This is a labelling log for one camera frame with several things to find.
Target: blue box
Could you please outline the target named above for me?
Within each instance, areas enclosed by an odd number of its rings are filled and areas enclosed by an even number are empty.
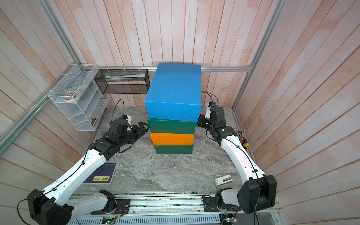
[[[197,122],[201,65],[159,63],[145,98],[150,118]]]

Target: notebook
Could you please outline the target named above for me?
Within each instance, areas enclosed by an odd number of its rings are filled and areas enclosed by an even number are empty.
[[[105,163],[97,168],[83,184],[111,184],[116,163]]]

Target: white mesh basket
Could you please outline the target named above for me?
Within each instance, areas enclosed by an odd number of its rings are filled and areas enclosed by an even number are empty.
[[[66,74],[49,94],[50,100],[77,130],[95,131],[109,102],[91,81],[98,72],[96,66],[81,69],[79,64]]]

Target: wire mesh basket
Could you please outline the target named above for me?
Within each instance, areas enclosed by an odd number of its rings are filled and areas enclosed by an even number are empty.
[[[97,85],[90,84],[98,72],[96,66],[91,66],[81,69],[79,64],[74,65],[49,94],[77,130],[95,131],[109,102],[109,96],[103,96]]]
[[[95,82],[103,94],[146,94],[150,87],[147,69],[101,69]]]

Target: marble table surface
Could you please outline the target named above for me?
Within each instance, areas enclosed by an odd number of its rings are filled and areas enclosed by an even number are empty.
[[[105,113],[95,139],[109,130],[114,108]],[[122,114],[117,107],[114,117]],[[224,107],[226,125],[238,129],[233,110]],[[147,123],[145,107],[125,107],[125,114],[131,115],[132,125],[139,121]],[[115,154],[108,163],[116,163],[112,183],[108,185],[82,184],[75,194],[93,193],[106,189],[112,193],[134,192],[216,192],[223,188],[240,188],[241,178],[227,153],[208,139],[205,129],[196,127],[192,154],[158,155],[150,139],[150,131],[141,137],[131,149]],[[230,174],[234,181],[220,186],[215,179]]]

